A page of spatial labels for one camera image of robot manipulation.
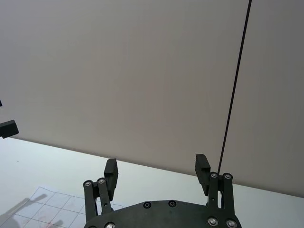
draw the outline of bolt head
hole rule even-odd
[[[104,228],[114,228],[114,227],[115,227],[115,224],[112,222],[109,222],[104,226]]]
[[[174,208],[176,206],[176,202],[173,200],[169,201],[169,206]]]
[[[88,181],[88,182],[85,183],[85,186],[90,186],[90,185],[91,185],[90,181]]]
[[[146,209],[148,209],[148,208],[151,207],[151,203],[150,203],[150,202],[145,202],[145,203],[143,204],[143,207],[146,208]]]
[[[98,181],[98,183],[100,183],[100,184],[103,184],[105,182],[105,179],[100,179],[99,181]]]
[[[215,227],[219,224],[218,220],[214,217],[209,218],[208,223],[209,223],[209,225],[211,225],[213,227]]]
[[[224,177],[225,177],[226,179],[231,179],[232,176],[231,176],[230,174],[225,174]]]
[[[236,228],[236,227],[237,227],[237,223],[236,223],[235,221],[233,221],[233,220],[228,220],[228,221],[226,222],[226,224],[227,224],[227,226],[228,226],[229,228]]]

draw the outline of grid line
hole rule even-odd
[[[45,203],[35,202],[35,201],[32,201],[32,200],[31,200],[31,198],[37,193],[37,191],[38,191],[39,189],[44,189],[44,190],[47,190],[47,191],[53,193],[52,196],[51,196]],[[51,205],[48,205],[48,204],[47,204],[47,202],[48,202],[56,193],[57,193],[57,194],[62,194],[62,195],[69,196],[68,200],[64,203],[64,205],[63,205],[62,207],[56,207],[56,206],[51,206]],[[49,225],[55,225],[55,226],[58,226],[58,227],[60,227],[60,228],[70,228],[71,225],[72,225],[73,222],[76,220],[76,218],[78,217],[79,214],[85,215],[85,213],[81,213],[81,210],[83,209],[83,207],[85,206],[85,204],[82,206],[82,208],[80,209],[79,212],[75,212],[75,211],[72,211],[72,210],[63,209],[63,207],[67,204],[67,202],[68,202],[72,197],[75,197],[75,198],[79,198],[79,199],[83,199],[83,200],[84,200],[84,198],[82,198],[82,197],[72,196],[72,195],[68,195],[68,194],[61,193],[61,192],[51,191],[51,190],[49,190],[49,189],[46,189],[46,188],[43,188],[43,187],[40,187],[40,186],[39,186],[39,187],[36,189],[36,191],[31,195],[31,197],[30,197],[30,198],[29,198],[29,199],[20,207],[20,208],[22,208],[26,203],[32,202],[32,203],[42,204],[42,205],[46,205],[46,206],[50,206],[50,207],[53,207],[53,208],[60,209],[60,210],[57,212],[57,214],[58,214],[61,210],[66,210],[66,211],[70,211],[70,212],[76,213],[77,215],[75,216],[74,220],[71,222],[71,224],[70,224],[68,227],[63,227],[63,226],[59,226],[59,225],[56,225],[56,224],[53,224],[53,223],[52,223],[52,220],[57,216],[57,214],[52,218],[52,220],[51,220],[50,223],[47,223],[47,222],[44,222],[44,221],[40,221],[40,220],[34,219],[33,217],[41,210],[41,208],[43,207],[43,206],[42,206],[42,207],[41,207],[41,208],[40,208],[40,209],[39,209],[31,218],[26,217],[26,216],[23,216],[23,215],[16,214],[16,212],[18,212],[20,208],[17,209],[17,210],[15,211],[14,214],[12,214],[11,216],[9,216],[9,217],[3,222],[3,224],[0,226],[0,228],[2,228],[3,225],[4,225],[11,217],[13,217],[14,215],[29,219],[29,220],[24,224],[24,226],[23,226],[22,228],[24,228],[31,220],[38,221],[38,222],[42,222],[42,223],[49,224]],[[121,206],[121,207],[123,208],[123,205],[119,205],[119,204],[112,204],[112,205]]]

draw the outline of white table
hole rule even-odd
[[[107,161],[103,157],[11,138],[0,139],[0,155],[0,214],[30,197],[39,185],[83,194],[83,182],[102,177]],[[207,198],[195,176],[122,161],[118,161],[118,170],[116,202],[132,205],[175,199],[206,204]],[[243,228],[304,227],[303,198],[240,185],[233,187],[236,215]]]

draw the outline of grid paper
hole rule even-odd
[[[123,205],[111,203],[111,207],[118,210]],[[97,203],[97,211],[99,215],[102,212],[100,203]],[[0,228],[84,228],[85,212],[84,198],[38,187]]]

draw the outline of white wall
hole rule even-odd
[[[247,2],[5,0],[0,98],[19,138],[192,172],[219,161]]]
[[[204,153],[216,170],[247,3],[2,0],[0,121],[22,139],[183,173]],[[253,1],[222,171],[303,197],[302,9]]]

